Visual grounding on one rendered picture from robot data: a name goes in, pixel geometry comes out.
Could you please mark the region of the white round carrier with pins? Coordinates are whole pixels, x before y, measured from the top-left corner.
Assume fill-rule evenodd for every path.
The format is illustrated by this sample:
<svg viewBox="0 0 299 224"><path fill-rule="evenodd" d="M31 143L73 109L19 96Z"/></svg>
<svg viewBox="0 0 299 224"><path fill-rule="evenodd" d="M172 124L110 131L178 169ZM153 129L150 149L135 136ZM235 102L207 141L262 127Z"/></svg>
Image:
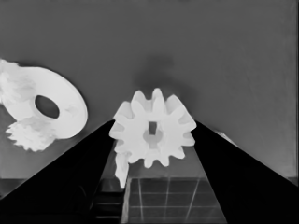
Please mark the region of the white round carrier with pins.
<svg viewBox="0 0 299 224"><path fill-rule="evenodd" d="M56 139L68 139L83 130L88 120L88 110L77 88L66 78L41 67L24 67L35 83L34 94L21 103L1 103L16 121L28 118L47 121ZM36 106L36 98L45 97L54 102L58 108L58 117L44 115Z"/></svg>

